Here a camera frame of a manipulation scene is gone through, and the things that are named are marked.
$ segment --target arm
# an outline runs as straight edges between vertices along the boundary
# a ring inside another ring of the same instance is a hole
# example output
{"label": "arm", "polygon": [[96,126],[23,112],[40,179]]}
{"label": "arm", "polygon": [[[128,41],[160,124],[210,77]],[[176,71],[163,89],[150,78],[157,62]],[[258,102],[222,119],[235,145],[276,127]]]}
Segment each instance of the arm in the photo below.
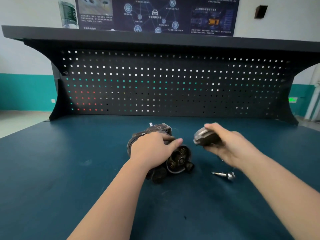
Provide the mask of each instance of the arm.
{"label": "arm", "polygon": [[148,171],[162,164],[182,143],[172,137],[151,133],[131,147],[131,158],[71,233],[68,240],[126,240],[130,238],[139,193]]}
{"label": "arm", "polygon": [[320,193],[261,153],[240,133],[217,123],[205,127],[216,132],[223,142],[205,149],[240,169],[295,239],[319,239]]}

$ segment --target metal mechanical part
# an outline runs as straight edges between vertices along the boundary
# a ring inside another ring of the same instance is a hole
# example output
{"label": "metal mechanical part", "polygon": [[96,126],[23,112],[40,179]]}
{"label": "metal mechanical part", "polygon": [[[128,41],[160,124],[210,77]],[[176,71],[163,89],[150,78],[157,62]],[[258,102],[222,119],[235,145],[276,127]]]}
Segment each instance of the metal mechanical part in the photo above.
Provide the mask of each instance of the metal mechanical part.
{"label": "metal mechanical part", "polygon": [[[149,123],[150,127],[146,130],[138,133],[134,133],[132,138],[129,140],[127,145],[127,153],[130,157],[131,146],[138,140],[139,137],[152,132],[167,133],[172,136],[172,129],[169,125],[165,123],[153,125]],[[190,173],[194,169],[194,164],[191,163],[191,151],[186,145],[180,145],[171,156],[161,165],[151,169],[147,175],[146,179],[151,179],[154,183],[162,183],[163,179],[169,175],[179,174],[183,171]]]}
{"label": "metal mechanical part", "polygon": [[222,140],[217,133],[202,127],[194,134],[193,142],[196,145],[208,146],[210,144],[220,144]]}
{"label": "metal mechanical part", "polygon": [[234,172],[222,173],[222,172],[211,172],[212,174],[218,175],[220,177],[226,177],[229,181],[233,181],[235,179]]}

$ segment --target plastic bottle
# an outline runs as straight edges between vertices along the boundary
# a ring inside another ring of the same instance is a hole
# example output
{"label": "plastic bottle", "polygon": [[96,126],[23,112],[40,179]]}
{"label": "plastic bottle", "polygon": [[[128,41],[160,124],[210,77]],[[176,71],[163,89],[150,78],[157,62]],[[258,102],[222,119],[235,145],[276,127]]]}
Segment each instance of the plastic bottle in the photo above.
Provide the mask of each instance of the plastic bottle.
{"label": "plastic bottle", "polygon": [[58,0],[63,28],[79,28],[75,0]]}

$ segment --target dark blue poster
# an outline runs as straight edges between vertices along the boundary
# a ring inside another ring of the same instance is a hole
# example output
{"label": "dark blue poster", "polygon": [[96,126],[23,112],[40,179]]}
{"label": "dark blue poster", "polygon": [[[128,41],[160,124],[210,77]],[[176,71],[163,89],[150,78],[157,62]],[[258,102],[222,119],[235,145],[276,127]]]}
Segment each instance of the dark blue poster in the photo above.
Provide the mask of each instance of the dark blue poster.
{"label": "dark blue poster", "polygon": [[233,36],[239,0],[76,0],[80,29]]}

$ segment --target hand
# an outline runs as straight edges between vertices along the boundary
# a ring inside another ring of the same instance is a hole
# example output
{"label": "hand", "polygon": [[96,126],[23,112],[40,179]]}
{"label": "hand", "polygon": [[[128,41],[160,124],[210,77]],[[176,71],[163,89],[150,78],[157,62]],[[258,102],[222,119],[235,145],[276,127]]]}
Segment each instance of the hand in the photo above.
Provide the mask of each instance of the hand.
{"label": "hand", "polygon": [[130,161],[150,170],[166,161],[178,146],[181,145],[182,139],[176,139],[165,133],[153,132],[138,138],[131,146]]}
{"label": "hand", "polygon": [[229,131],[218,123],[205,124],[204,127],[217,133],[222,140],[221,145],[204,146],[204,149],[219,156],[232,167],[241,170],[242,164],[246,163],[247,159],[262,154],[239,132]]}

